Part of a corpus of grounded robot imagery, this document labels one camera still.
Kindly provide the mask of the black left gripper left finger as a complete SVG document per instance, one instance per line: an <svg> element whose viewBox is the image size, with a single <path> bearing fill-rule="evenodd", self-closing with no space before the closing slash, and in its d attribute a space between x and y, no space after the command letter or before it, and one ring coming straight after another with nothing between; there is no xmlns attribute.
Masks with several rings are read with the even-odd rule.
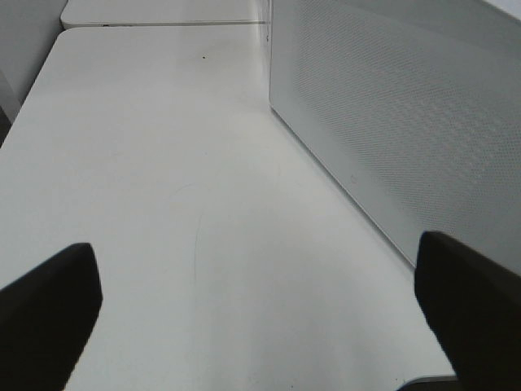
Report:
<svg viewBox="0 0 521 391"><path fill-rule="evenodd" d="M89 243L72 244L1 290L1 388L63 390L103 303Z"/></svg>

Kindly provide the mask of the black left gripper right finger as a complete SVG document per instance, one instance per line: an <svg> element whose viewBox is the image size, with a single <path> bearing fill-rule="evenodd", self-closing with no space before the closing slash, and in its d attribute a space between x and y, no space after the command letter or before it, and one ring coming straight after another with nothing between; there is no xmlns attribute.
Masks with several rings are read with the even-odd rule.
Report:
<svg viewBox="0 0 521 391"><path fill-rule="evenodd" d="M520 277L439 231L419 240L414 293L465 390L520 388Z"/></svg>

